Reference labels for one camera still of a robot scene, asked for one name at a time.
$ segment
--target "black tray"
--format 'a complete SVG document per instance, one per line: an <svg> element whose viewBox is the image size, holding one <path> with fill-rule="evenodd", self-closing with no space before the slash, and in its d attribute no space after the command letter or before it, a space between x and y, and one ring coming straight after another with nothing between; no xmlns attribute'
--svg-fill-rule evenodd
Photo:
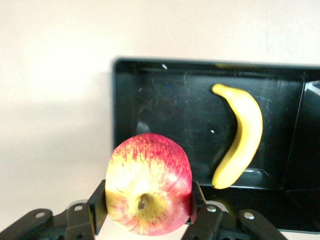
<svg viewBox="0 0 320 240"><path fill-rule="evenodd" d="M215 83L248 91L264 127L252 163L224 190L211 181L237 121ZM137 134L167 136L187 153L207 201L256 210L279 230L320 233L320 68L119 59L113 87L114 147Z"/></svg>

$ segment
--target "white backdrop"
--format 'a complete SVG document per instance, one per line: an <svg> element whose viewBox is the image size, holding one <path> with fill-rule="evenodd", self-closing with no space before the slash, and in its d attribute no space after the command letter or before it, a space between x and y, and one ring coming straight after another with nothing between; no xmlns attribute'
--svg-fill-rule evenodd
<svg viewBox="0 0 320 240"><path fill-rule="evenodd" d="M0 0L0 231L105 178L117 57L320 66L319 12L315 0ZM107 218L96 239L149 238Z"/></svg>

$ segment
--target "apple skin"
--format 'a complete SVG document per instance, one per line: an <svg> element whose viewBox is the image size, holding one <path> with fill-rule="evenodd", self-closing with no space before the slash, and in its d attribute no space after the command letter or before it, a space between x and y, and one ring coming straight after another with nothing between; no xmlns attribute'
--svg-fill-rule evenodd
<svg viewBox="0 0 320 240"><path fill-rule="evenodd" d="M105 178L109 216L130 232L158 236L190 216L192 172L185 151L171 139L145 133L117 146Z"/></svg>

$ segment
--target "yellow banana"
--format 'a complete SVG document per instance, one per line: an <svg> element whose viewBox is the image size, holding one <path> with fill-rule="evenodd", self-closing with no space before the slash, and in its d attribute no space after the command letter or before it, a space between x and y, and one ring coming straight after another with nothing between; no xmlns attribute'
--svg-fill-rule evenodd
<svg viewBox="0 0 320 240"><path fill-rule="evenodd" d="M214 188L225 189L237 181L256 154L263 118L259 105L247 91L220 83L212 91L227 100L237 120L235 138L212 178Z"/></svg>

